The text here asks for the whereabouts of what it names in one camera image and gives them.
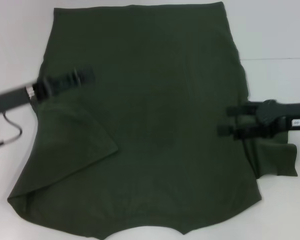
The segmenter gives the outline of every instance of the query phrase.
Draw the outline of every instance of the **black clamp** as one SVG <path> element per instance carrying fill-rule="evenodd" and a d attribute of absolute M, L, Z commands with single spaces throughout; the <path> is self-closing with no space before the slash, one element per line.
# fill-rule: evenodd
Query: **black clamp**
<path fill-rule="evenodd" d="M 229 117 L 255 116 L 256 123 L 234 126 L 219 126 L 219 136 L 233 135 L 234 139 L 273 138 L 275 134 L 300 130 L 300 103 L 281 104 L 276 100 L 247 102 L 226 109 Z"/>
<path fill-rule="evenodd" d="M 94 81 L 94 78 L 93 71 L 90 68 L 82 70 L 74 69 L 72 72 L 58 77 L 38 78 L 37 83 L 32 87 L 36 100 L 41 102 L 69 89 L 79 88 L 82 85 Z"/>

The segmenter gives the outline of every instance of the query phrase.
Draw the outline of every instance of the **white background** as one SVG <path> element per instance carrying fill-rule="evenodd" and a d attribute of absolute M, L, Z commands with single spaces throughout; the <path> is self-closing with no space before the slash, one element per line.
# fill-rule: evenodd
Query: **white background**
<path fill-rule="evenodd" d="M 53 23 L 53 9 L 96 6 L 206 4 L 208 0 L 0 0 L 0 92 L 34 81 Z M 247 73 L 250 99 L 300 102 L 300 0 L 225 0 L 231 32 Z M 80 240 L 83 237 L 21 219 L 7 203 L 29 157 L 37 120 L 29 106 L 7 113 L 23 127 L 17 142 L 0 148 L 0 240 Z M 16 134 L 0 116 L 0 139 Z M 109 240 L 300 240 L 299 177 L 265 176 L 263 200 L 223 223 L 187 235 L 165 227 L 137 227 Z"/>

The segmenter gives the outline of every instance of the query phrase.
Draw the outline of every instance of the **robotic arm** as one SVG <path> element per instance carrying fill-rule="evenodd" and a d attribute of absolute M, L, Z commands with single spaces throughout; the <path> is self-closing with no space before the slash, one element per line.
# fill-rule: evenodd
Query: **robotic arm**
<path fill-rule="evenodd" d="M 58 77 L 39 78 L 35 83 L 0 94 L 0 113 L 3 114 L 8 123 L 19 129 L 19 135 L 9 140 L 0 141 L 0 146 L 15 141 L 22 134 L 22 128 L 6 117 L 6 111 L 29 103 L 41 103 L 64 91 L 79 88 L 94 81 L 95 77 L 92 69 L 74 69 L 72 72 Z"/>
<path fill-rule="evenodd" d="M 255 116 L 256 123 L 233 126 L 219 126 L 219 136 L 233 135 L 234 139 L 273 138 L 280 132 L 300 130 L 300 103 L 281 104 L 275 100 L 247 102 L 238 107 L 228 107 L 229 117 Z"/>

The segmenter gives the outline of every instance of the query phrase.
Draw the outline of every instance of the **fabric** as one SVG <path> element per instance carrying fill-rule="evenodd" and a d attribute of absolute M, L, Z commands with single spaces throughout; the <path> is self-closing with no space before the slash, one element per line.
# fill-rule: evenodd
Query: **fabric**
<path fill-rule="evenodd" d="M 95 84 L 35 108 L 8 198 L 25 220 L 98 239 L 139 226 L 186 234 L 260 201 L 262 175 L 297 175 L 286 133 L 217 135 L 235 124 L 225 108 L 248 99 L 222 2 L 56 8 L 39 76 L 81 66 Z"/>

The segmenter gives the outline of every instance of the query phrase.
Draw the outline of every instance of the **dark green shirt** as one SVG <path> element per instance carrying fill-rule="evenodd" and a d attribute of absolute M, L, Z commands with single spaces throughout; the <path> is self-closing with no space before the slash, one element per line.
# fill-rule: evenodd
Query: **dark green shirt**
<path fill-rule="evenodd" d="M 95 84 L 35 109 L 8 198 L 22 218 L 99 239 L 139 226 L 186 234 L 258 202 L 260 176 L 297 175 L 287 134 L 217 135 L 234 124 L 225 108 L 248 99 L 223 3 L 56 8 L 39 75 L 83 66 Z"/>

